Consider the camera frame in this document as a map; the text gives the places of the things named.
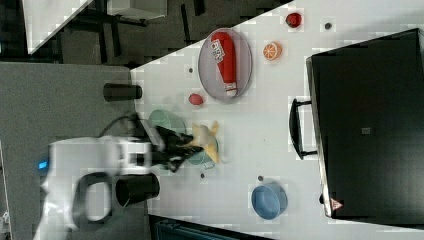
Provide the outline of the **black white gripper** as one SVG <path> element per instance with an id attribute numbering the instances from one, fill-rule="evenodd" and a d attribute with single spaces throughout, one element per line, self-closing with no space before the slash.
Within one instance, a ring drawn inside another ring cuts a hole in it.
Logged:
<path id="1" fill-rule="evenodd" d="M 133 167 L 150 170 L 154 166 L 165 165 L 167 170 L 177 172 L 187 159 L 202 151 L 201 147 L 178 148 L 167 157 L 166 146 L 188 144 L 193 136 L 161 126 L 155 128 L 145 119 L 130 118 L 129 121 L 132 129 L 128 143 L 128 163 Z"/>

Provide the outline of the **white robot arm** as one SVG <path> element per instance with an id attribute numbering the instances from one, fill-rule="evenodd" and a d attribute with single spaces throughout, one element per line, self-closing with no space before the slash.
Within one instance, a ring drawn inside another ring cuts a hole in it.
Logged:
<path id="1" fill-rule="evenodd" d="M 102 185 L 106 195 L 121 207 L 159 195 L 154 166 L 176 172 L 185 160 L 203 150 L 194 137 L 152 126 L 133 113 L 130 136 L 101 133 L 97 137 L 71 138 L 49 145 L 47 175 L 41 188 L 46 196 L 33 240 L 65 240 L 72 229 L 94 232 L 110 222 L 115 207 L 109 205 L 98 219 L 89 215 L 88 193 Z"/>

